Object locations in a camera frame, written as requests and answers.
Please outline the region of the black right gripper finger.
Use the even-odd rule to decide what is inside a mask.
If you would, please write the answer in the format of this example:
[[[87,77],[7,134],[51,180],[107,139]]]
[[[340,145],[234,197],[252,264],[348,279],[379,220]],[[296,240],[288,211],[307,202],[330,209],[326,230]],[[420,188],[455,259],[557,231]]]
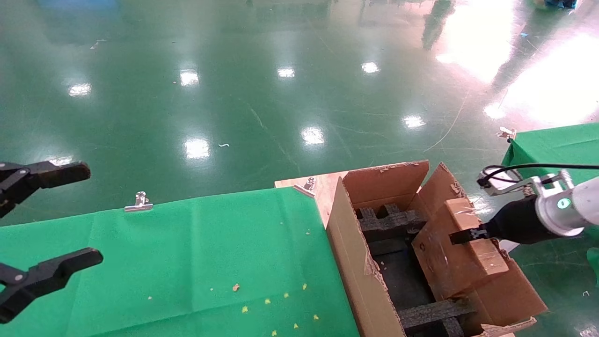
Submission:
[[[485,226],[469,228],[449,235],[452,245],[465,244],[467,242],[489,238],[490,235]]]

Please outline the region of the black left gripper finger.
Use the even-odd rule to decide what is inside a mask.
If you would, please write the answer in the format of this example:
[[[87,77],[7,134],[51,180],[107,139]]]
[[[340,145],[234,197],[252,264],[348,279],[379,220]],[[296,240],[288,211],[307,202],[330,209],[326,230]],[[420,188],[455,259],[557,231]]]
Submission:
[[[27,271],[1,263],[4,289],[0,293],[0,322],[11,322],[39,297],[64,289],[73,274],[102,262],[100,251],[84,248],[40,262]]]
[[[0,217],[11,213],[39,189],[51,189],[90,179],[89,166],[82,161],[56,166],[43,161],[28,165],[0,163]]]

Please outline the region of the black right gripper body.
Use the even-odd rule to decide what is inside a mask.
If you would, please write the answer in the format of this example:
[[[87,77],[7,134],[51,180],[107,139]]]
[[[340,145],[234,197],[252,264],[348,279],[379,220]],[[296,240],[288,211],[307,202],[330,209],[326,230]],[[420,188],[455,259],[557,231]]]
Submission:
[[[546,228],[536,212],[537,197],[511,201],[486,222],[489,237],[519,244],[535,244],[546,240]]]

